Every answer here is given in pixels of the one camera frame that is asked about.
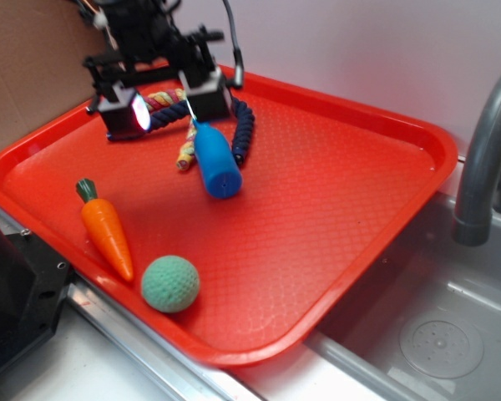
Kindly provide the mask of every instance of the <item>stainless steel sink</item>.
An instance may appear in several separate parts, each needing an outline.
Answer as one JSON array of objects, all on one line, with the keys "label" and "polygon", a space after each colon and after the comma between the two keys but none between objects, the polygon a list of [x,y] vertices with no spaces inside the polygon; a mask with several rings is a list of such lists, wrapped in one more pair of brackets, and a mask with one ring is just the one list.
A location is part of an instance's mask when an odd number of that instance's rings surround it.
[{"label": "stainless steel sink", "polygon": [[385,398],[501,400],[501,216],[461,246],[453,205],[434,196],[309,340]]}]

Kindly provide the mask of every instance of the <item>blue plastic bottle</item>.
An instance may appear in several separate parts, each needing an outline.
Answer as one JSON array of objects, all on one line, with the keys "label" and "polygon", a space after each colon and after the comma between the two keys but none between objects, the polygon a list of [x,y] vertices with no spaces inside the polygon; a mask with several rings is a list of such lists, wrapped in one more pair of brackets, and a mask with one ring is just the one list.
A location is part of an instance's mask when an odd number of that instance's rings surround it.
[{"label": "blue plastic bottle", "polygon": [[194,124],[197,129],[195,156],[205,188],[215,198],[230,198],[243,183],[230,145],[225,136],[208,123],[194,121]]}]

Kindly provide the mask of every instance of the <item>orange tray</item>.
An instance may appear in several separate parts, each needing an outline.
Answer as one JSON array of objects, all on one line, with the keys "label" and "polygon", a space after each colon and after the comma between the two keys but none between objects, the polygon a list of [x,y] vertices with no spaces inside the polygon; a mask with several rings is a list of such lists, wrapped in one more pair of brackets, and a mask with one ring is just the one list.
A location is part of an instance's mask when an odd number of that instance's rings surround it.
[{"label": "orange tray", "polygon": [[[235,96],[254,110],[256,130],[242,189],[226,200],[207,195],[197,165],[175,167],[187,120],[112,143],[81,105],[0,154],[8,214],[159,335],[219,367],[257,363],[302,341],[457,160],[446,132],[402,115],[253,74]],[[234,121],[215,126],[231,140]],[[85,176],[119,211],[131,285],[88,240],[75,192]],[[172,315],[140,293],[144,270],[165,255],[189,260],[201,280],[195,303]]]}]

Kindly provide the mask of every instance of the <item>toy carrot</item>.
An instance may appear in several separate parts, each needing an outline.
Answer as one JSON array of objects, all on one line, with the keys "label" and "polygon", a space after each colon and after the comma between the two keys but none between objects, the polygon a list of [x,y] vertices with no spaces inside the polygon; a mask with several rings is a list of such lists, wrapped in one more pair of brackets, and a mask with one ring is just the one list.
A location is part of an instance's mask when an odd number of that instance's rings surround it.
[{"label": "toy carrot", "polygon": [[85,202],[82,221],[91,241],[119,275],[131,282],[134,279],[132,259],[114,206],[98,198],[94,183],[87,178],[78,181],[76,191]]}]

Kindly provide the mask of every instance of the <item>green knitted ball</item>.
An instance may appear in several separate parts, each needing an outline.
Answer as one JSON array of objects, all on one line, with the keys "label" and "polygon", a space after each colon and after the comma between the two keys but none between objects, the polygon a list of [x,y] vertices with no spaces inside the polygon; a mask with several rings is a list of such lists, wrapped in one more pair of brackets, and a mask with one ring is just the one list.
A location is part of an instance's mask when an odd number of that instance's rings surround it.
[{"label": "green knitted ball", "polygon": [[199,273],[179,256],[163,256],[144,272],[141,294],[154,309],[172,313],[186,309],[199,294]]}]

